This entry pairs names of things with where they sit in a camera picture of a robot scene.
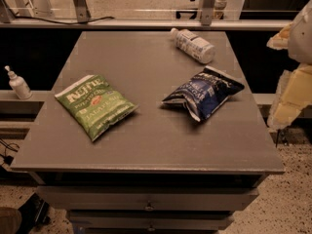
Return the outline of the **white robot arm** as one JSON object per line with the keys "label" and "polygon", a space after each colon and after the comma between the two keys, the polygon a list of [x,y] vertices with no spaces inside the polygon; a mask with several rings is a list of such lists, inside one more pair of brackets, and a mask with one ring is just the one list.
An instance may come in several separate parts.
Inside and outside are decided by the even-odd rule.
{"label": "white robot arm", "polygon": [[312,0],[268,40],[267,46],[285,50],[292,61],[279,78],[267,119],[267,125],[278,131],[288,127],[312,104]]}

